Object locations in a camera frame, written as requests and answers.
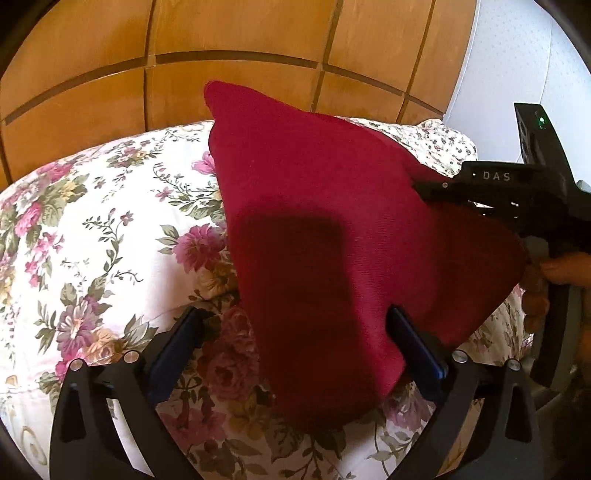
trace pink flower print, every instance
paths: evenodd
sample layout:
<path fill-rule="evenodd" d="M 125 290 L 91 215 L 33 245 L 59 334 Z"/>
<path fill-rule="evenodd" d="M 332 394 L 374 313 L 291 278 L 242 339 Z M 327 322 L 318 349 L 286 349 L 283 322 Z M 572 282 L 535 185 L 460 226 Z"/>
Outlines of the pink flower print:
<path fill-rule="evenodd" d="M 156 198 L 160 199 L 161 202 L 164 201 L 164 199 L 166 197 L 169 197 L 169 195 L 173 192 L 172 189 L 169 189 L 168 187 L 164 187 L 163 190 L 161 192 L 158 192 L 156 194 Z"/>
<path fill-rule="evenodd" d="M 96 328 L 97 320 L 92 306 L 85 299 L 80 299 L 77 306 L 66 307 L 57 324 L 57 349 L 62 357 L 65 358 L 92 344 L 92 330 Z"/>
<path fill-rule="evenodd" d="M 54 161 L 38 168 L 36 173 L 38 175 L 43 175 L 44 173 L 47 173 L 51 182 L 54 183 L 68 175 L 72 167 L 72 162 L 60 164 L 58 161 Z"/>
<path fill-rule="evenodd" d="M 259 362 L 218 339 L 203 345 L 197 372 L 220 400 L 244 400 L 259 383 Z"/>
<path fill-rule="evenodd" d="M 37 275 L 37 273 L 34 273 L 33 275 L 31 275 L 31 278 L 29 279 L 29 285 L 31 287 L 37 288 L 40 283 L 41 283 L 41 277 L 39 275 Z"/>
<path fill-rule="evenodd" d="M 425 400 L 414 384 L 405 387 L 400 397 L 390 397 L 384 402 L 384 414 L 397 426 L 416 432 L 431 418 L 431 402 Z"/>
<path fill-rule="evenodd" d="M 238 353 L 259 358 L 254 331 L 246 312 L 239 306 L 231 307 L 223 313 L 220 340 L 232 345 Z"/>
<path fill-rule="evenodd" d="M 160 413 L 160 419 L 178 447 L 186 452 L 191 446 L 201 445 L 208 440 L 223 441 L 226 433 L 222 425 L 226 415 L 213 411 L 204 416 L 196 408 L 189 408 L 188 401 L 183 402 L 183 411 L 174 417 L 170 413 Z"/>
<path fill-rule="evenodd" d="M 14 192 L 12 195 L 10 195 L 10 197 L 7 197 L 6 199 L 4 199 L 4 201 L 2 202 L 2 210 L 10 208 L 26 192 L 27 192 L 27 189 L 25 187 L 18 187 L 16 192 Z"/>
<path fill-rule="evenodd" d="M 26 273 L 37 273 L 37 269 L 39 268 L 39 264 L 34 260 L 25 263 L 25 272 Z"/>
<path fill-rule="evenodd" d="M 35 247 L 33 248 L 33 252 L 35 253 L 35 255 L 39 255 L 39 259 L 38 261 L 42 261 L 47 254 L 49 253 L 49 250 L 51 248 L 53 248 L 56 252 L 59 252 L 62 248 L 62 245 L 60 245 L 61 243 L 63 243 L 64 241 L 64 236 L 62 235 L 61 238 L 56 242 L 56 236 L 55 234 L 50 234 L 47 232 L 43 232 L 43 235 L 41 236 L 41 238 L 39 240 L 37 240 L 37 243 L 35 244 Z"/>
<path fill-rule="evenodd" d="M 192 165 L 193 170 L 197 170 L 199 173 L 203 173 L 204 175 L 215 175 L 216 174 L 216 164 L 213 161 L 213 157 L 208 150 L 203 152 L 203 157 L 201 160 L 197 160 L 193 162 Z"/>
<path fill-rule="evenodd" d="M 123 155 L 134 155 L 139 152 L 140 149 L 137 147 L 127 147 L 122 150 Z"/>
<path fill-rule="evenodd" d="M 131 212 L 129 212 L 129 211 L 127 213 L 121 215 L 120 218 L 123 221 L 123 226 L 128 226 L 130 222 L 133 222 L 134 221 L 134 219 L 132 218 L 133 215 L 134 214 L 131 213 Z"/>
<path fill-rule="evenodd" d="M 76 358 L 80 358 L 78 352 L 74 352 L 65 356 L 57 363 L 56 376 L 60 382 L 64 381 L 64 378 L 66 377 L 66 373 L 68 372 L 68 368 L 70 367 L 72 360 L 75 360 Z"/>
<path fill-rule="evenodd" d="M 18 219 L 14 227 L 15 234 L 18 236 L 26 235 L 31 227 L 37 224 L 42 211 L 43 206 L 41 203 L 34 202 Z"/>
<path fill-rule="evenodd" d="M 211 227 L 209 223 L 194 226 L 178 239 L 173 247 L 177 262 L 182 264 L 186 273 L 205 268 L 212 270 L 215 260 L 220 259 L 220 251 L 226 247 L 226 241 L 222 236 L 222 230 Z"/>
<path fill-rule="evenodd" d="M 96 313 L 99 309 L 99 302 L 97 301 L 96 298 L 91 297 L 90 295 L 86 295 L 84 297 L 84 300 L 88 303 L 90 309 L 92 310 L 92 313 Z"/>

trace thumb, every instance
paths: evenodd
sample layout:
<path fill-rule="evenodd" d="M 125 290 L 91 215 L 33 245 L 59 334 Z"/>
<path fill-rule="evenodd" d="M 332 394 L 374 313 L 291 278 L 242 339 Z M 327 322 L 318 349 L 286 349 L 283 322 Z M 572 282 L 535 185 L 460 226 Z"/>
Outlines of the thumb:
<path fill-rule="evenodd" d="M 591 287 L 591 255 L 589 254 L 573 252 L 560 258 L 550 258 L 540 263 L 540 269 L 551 283 Z"/>

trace red cushion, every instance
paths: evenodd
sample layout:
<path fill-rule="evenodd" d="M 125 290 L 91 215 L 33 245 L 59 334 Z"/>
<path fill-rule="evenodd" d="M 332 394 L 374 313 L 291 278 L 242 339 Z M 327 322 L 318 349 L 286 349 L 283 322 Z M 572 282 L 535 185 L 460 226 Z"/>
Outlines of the red cushion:
<path fill-rule="evenodd" d="M 390 304 L 453 348 L 518 282 L 513 233 L 425 204 L 413 180 L 445 177 L 395 141 L 243 86 L 209 83 L 205 99 L 241 299 L 293 425 L 346 423 L 392 390 Z"/>

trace human hand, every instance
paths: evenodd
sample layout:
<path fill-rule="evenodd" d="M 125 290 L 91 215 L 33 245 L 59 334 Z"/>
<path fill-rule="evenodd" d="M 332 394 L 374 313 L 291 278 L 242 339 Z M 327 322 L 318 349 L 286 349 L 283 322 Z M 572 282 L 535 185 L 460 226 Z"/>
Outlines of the human hand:
<path fill-rule="evenodd" d="M 525 268 L 519 282 L 526 292 L 521 300 L 521 308 L 526 314 L 524 327 L 535 333 L 544 323 L 548 313 L 548 282 L 583 287 L 583 323 L 577 362 L 585 383 L 591 384 L 591 255 L 574 252 L 560 258 L 543 260 Z"/>

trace bed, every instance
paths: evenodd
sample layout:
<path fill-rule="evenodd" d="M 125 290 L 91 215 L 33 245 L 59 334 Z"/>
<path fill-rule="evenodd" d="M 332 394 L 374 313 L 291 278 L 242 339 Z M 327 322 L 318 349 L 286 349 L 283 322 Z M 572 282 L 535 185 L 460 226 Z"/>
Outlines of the bed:
<path fill-rule="evenodd" d="M 445 175 L 477 159 L 470 139 L 438 119 L 417 126 L 347 120 L 383 132 Z M 141 350 L 192 304 L 215 314 L 207 341 L 157 410 L 205 479 L 385 479 L 433 406 L 409 384 L 357 421 L 314 435 L 273 412 L 238 301 L 211 127 L 202 121 L 88 148 L 0 194 L 0 418 L 47 479 L 51 422 L 69 363 L 100 365 Z M 206 247 L 196 254 L 195 245 Z M 475 361 L 521 357 L 520 294 L 516 288 L 462 346 Z M 222 340 L 241 354 L 220 355 Z M 148 473 L 118 403 L 110 408 L 132 464 Z M 461 459 L 479 408 L 475 401 L 443 469 Z"/>

